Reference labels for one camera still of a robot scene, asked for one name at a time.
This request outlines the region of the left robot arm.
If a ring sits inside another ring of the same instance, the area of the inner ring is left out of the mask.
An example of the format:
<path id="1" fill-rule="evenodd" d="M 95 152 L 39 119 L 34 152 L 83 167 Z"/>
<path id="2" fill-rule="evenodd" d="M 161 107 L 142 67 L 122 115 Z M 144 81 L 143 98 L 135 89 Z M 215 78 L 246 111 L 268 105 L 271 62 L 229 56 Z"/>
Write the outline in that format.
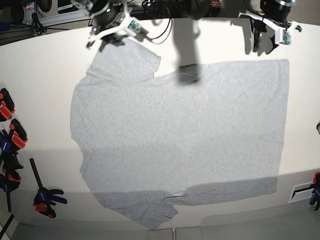
<path id="1" fill-rule="evenodd" d="M 278 46 L 290 46 L 294 41 L 294 30 L 302 31 L 297 21 L 289 21 L 288 15 L 292 7 L 296 5 L 295 0 L 261 0 L 260 11 L 246 7 L 245 12 L 239 12 L 238 17 L 247 17 L 250 22 L 251 49 L 257 52 L 260 48 L 260 37 L 262 34 L 271 32 L 271 53 Z"/>

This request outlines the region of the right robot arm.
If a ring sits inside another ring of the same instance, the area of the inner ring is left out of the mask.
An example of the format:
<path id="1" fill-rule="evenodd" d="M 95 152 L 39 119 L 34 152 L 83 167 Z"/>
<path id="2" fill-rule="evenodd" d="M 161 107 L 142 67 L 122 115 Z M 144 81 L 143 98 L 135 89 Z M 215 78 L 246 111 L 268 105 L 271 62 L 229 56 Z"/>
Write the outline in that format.
<path id="1" fill-rule="evenodd" d="M 93 22 L 88 49 L 95 41 L 128 28 L 133 19 L 126 0 L 73 0 L 71 3 Z"/>

